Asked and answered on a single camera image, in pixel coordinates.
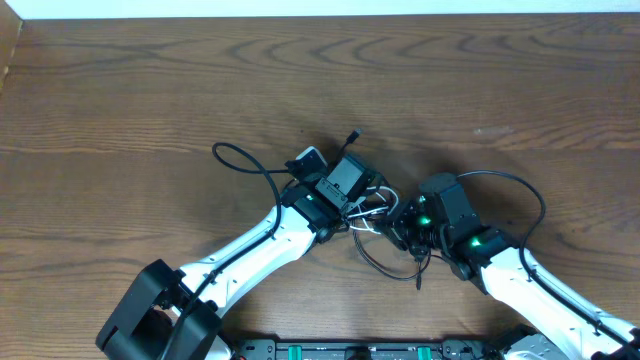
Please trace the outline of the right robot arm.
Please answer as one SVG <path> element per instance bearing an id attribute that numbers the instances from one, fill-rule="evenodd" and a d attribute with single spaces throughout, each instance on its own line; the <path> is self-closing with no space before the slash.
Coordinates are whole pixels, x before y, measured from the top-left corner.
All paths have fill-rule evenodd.
<path id="1" fill-rule="evenodd" d="M 459 279 L 518 312 L 569 359 L 638 358 L 638 327 L 546 270 L 526 237 L 483 223 L 461 180 L 451 173 L 429 177 L 415 197 L 375 221 L 375 229 L 417 260 L 439 251 Z"/>

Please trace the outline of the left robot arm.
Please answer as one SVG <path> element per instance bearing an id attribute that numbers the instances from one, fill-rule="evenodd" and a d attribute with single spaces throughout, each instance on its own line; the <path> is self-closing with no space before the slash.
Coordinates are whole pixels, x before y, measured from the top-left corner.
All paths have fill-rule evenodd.
<path id="1" fill-rule="evenodd" d="M 288 164 L 297 184 L 255 227 L 219 251 L 172 269 L 158 259 L 135 278 L 95 343 L 110 359 L 229 359 L 226 312 L 278 268 L 330 239 L 373 190 L 353 155 L 328 168 L 315 148 Z"/>

